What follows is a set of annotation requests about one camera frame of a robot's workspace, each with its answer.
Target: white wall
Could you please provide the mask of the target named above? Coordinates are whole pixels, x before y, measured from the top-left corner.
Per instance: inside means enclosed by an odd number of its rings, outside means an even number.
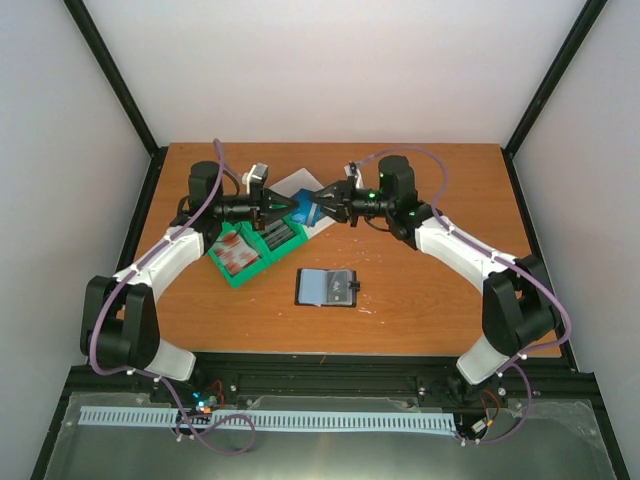
[[[158,141],[506,143],[584,0],[87,0]]]
[[[0,15],[0,465],[28,478],[148,157],[62,1]]]
[[[640,478],[640,3],[609,2],[516,157],[553,283]]]

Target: black metal frame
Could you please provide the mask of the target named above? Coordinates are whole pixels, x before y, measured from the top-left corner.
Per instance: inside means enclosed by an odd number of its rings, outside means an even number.
[[[118,261],[123,268],[134,260],[147,213],[167,154],[167,147],[158,147],[153,135],[136,106],[124,79],[109,53],[104,41],[82,0],[64,0],[89,48],[102,68],[116,96],[125,109],[136,132],[149,152],[151,162],[140,197],[131,220],[125,244]],[[587,0],[567,38],[562,44],[547,74],[532,98],[508,144],[502,150],[505,168],[509,175],[531,251],[542,257],[535,228],[516,173],[514,159],[544,105],[553,93],[569,63],[604,8],[607,0]],[[400,397],[417,401],[420,405],[437,406],[454,414],[480,413],[479,405],[462,407],[452,403],[447,396],[431,392],[419,395],[420,385],[434,388],[443,375],[455,369],[454,357],[379,357],[379,356],[318,356],[286,354],[198,354],[198,362],[225,385],[235,385],[235,391],[227,390],[225,397],[233,401],[264,394],[278,395],[344,395]],[[562,357],[557,359],[532,358],[523,363],[532,389],[544,398],[580,398],[590,400],[600,425],[609,456],[618,478],[629,478],[615,435],[609,422],[600,390],[593,374],[577,371],[571,346],[562,346]],[[507,390],[507,397],[522,398],[526,392],[519,376],[509,371],[498,386]],[[44,441],[40,457],[33,472],[33,479],[43,478],[60,428],[69,396],[73,392],[149,392],[161,401],[172,401],[157,385],[143,377],[124,374],[99,377],[90,367],[72,367],[58,408]],[[179,392],[189,398],[188,387],[180,386]]]

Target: green plastic container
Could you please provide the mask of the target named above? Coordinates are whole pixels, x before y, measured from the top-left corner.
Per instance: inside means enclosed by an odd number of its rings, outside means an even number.
[[[250,278],[262,272],[269,265],[277,262],[286,254],[295,250],[307,241],[307,234],[304,231],[304,227],[298,223],[292,222],[291,215],[287,215],[286,217],[284,217],[283,221],[289,226],[289,228],[291,228],[291,230],[293,230],[295,237],[280,245],[273,251],[269,250],[269,247],[267,247],[267,244],[260,236],[260,233],[255,232],[251,228],[250,223],[241,222],[235,225],[231,225],[229,223],[222,224],[222,232],[220,233],[220,236],[218,238],[224,237],[228,233],[237,232],[238,230],[240,230],[240,228],[242,228],[238,235],[240,235],[244,239],[244,241],[247,242],[247,245],[258,252],[258,255],[260,255],[260,259],[257,262],[249,265],[237,275],[231,275],[224,267],[224,265],[214,252],[213,248],[211,248],[208,252],[209,256],[216,263],[216,265],[222,272],[222,275],[224,275],[224,278],[226,278],[227,282],[229,282],[229,285],[231,285],[233,288],[239,287],[240,285],[247,282]]]

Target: brown wooden surface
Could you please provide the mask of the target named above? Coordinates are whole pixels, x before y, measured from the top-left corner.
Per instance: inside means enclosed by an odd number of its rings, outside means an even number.
[[[238,172],[269,165],[267,185],[307,168],[323,185],[344,177],[343,166],[385,144],[226,144]],[[439,207],[461,228],[514,255],[529,253],[524,229],[497,145],[436,144],[450,173]],[[429,202],[442,176],[432,160],[407,152],[420,197]],[[187,193],[190,167],[214,159],[209,144],[172,144],[146,221],[138,256],[174,218]],[[377,185],[377,166],[364,168]],[[225,191],[233,192],[225,179]],[[293,303],[301,267],[352,268],[362,282],[356,308]],[[364,222],[333,225],[232,289],[205,256],[183,272],[158,304],[162,336],[191,350],[457,355],[481,333],[481,297],[437,260],[411,250]]]

